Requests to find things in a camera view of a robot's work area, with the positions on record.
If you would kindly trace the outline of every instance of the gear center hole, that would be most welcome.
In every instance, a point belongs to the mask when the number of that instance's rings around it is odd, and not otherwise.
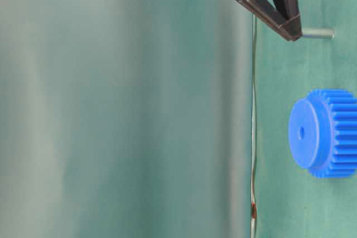
[[[300,127],[299,129],[299,139],[303,140],[305,137],[305,130],[303,127]]]

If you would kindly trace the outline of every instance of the green fabric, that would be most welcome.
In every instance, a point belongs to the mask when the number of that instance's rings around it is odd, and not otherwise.
[[[354,237],[357,177],[317,179],[295,164],[288,119],[314,88],[357,94],[354,0],[299,0],[303,27],[332,27],[334,40],[286,42],[257,28],[257,238]]]
[[[0,3],[0,237],[249,236],[250,13]]]

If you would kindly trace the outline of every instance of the metal rod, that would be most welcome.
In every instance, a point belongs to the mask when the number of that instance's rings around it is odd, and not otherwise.
[[[329,28],[303,28],[302,37],[313,39],[333,39],[335,37],[335,31]]]

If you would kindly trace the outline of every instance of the green backdrop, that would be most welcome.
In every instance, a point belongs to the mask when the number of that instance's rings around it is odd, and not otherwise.
[[[357,178],[316,179],[289,150],[288,118],[314,88],[357,94],[354,0],[299,0],[303,27],[332,27],[334,40],[288,43],[257,27],[257,237],[354,237]]]
[[[0,237],[249,236],[248,12],[0,4]]]

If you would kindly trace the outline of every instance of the blue gear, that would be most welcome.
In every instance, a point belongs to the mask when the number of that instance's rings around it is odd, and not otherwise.
[[[316,89],[297,101],[289,120],[295,162],[317,178],[357,169],[357,99],[346,90]]]

